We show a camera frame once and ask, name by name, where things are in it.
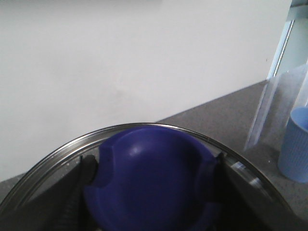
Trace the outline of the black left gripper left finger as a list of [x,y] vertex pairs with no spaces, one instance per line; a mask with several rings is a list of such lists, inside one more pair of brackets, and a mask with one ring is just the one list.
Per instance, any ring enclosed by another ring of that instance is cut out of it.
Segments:
[[2,231],[94,231],[97,225],[85,205],[84,186],[97,169],[88,155],[37,198],[0,218]]

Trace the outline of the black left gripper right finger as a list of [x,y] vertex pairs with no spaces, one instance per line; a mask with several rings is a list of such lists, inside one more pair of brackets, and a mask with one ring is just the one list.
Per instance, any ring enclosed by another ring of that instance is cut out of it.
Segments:
[[267,198],[216,157],[214,200],[222,204],[218,231],[306,231],[308,222]]

